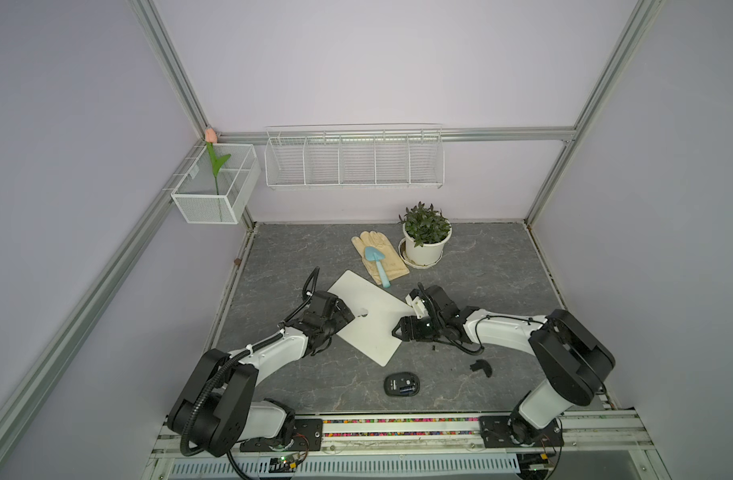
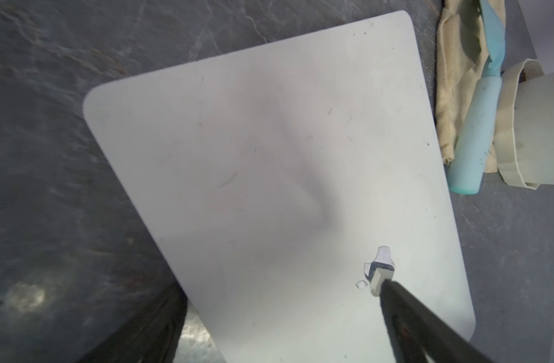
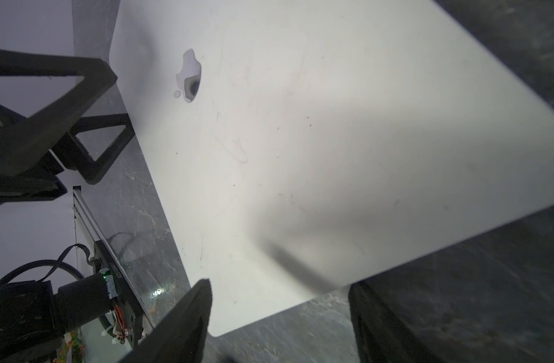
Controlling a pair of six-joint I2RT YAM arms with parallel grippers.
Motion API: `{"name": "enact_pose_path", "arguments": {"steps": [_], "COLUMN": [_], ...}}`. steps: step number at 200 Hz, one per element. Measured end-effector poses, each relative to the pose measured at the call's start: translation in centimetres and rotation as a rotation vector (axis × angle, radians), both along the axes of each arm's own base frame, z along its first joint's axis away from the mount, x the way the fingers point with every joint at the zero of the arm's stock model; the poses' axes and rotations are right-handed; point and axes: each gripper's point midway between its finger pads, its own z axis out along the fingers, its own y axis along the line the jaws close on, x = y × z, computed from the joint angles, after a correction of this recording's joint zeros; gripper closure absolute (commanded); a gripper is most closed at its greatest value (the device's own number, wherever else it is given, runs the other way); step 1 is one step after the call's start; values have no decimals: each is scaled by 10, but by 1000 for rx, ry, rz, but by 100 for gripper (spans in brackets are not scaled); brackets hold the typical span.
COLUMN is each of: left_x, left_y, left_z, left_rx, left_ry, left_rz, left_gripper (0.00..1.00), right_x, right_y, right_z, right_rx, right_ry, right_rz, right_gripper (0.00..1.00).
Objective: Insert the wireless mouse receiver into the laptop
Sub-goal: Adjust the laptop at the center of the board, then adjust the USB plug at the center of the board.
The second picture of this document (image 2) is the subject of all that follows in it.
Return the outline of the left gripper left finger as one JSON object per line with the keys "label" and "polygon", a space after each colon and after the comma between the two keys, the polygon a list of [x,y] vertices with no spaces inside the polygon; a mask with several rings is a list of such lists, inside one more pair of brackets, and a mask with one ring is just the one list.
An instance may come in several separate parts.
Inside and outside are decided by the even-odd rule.
{"label": "left gripper left finger", "polygon": [[188,299],[174,282],[79,361],[172,362],[187,310]]}

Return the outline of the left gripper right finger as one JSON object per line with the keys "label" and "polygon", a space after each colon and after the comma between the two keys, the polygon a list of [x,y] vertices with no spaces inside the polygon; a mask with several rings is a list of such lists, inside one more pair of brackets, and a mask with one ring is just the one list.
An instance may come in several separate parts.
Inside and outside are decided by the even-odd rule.
{"label": "left gripper right finger", "polygon": [[381,285],[381,309],[397,362],[483,362],[471,346],[395,281]]}

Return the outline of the small usb mouse receiver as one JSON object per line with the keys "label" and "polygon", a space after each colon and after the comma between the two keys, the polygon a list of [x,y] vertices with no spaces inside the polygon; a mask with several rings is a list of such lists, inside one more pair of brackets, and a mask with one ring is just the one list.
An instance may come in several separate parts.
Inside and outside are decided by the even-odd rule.
{"label": "small usb mouse receiver", "polygon": [[393,279],[394,271],[391,269],[384,269],[377,267],[372,274],[370,282],[370,292],[373,296],[379,297],[381,295],[382,285],[385,281],[391,281]]}

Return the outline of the silver laptop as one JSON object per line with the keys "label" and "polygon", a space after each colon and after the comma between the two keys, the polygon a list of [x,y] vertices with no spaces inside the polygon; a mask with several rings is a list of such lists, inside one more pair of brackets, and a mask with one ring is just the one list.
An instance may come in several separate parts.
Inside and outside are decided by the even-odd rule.
{"label": "silver laptop", "polygon": [[476,318],[410,15],[95,87],[83,116],[227,362],[392,362],[364,266]]}

